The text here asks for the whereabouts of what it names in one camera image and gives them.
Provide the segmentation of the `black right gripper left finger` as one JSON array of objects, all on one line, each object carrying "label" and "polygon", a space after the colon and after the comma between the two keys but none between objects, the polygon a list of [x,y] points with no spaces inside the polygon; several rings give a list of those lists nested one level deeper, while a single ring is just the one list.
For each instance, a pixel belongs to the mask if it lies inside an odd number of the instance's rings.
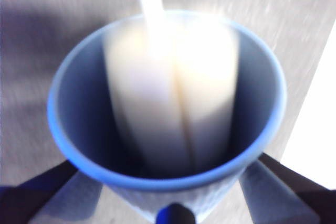
[{"label": "black right gripper left finger", "polygon": [[1,223],[28,223],[77,171],[64,161],[17,186],[1,186]]}]

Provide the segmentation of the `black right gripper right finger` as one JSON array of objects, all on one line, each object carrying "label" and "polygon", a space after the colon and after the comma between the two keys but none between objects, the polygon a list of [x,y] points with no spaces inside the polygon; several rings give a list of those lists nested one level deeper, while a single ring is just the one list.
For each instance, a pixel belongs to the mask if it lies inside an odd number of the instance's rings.
[{"label": "black right gripper right finger", "polygon": [[303,202],[318,214],[321,223],[335,223],[335,190],[300,175],[263,153],[259,157],[271,172],[284,182]]}]

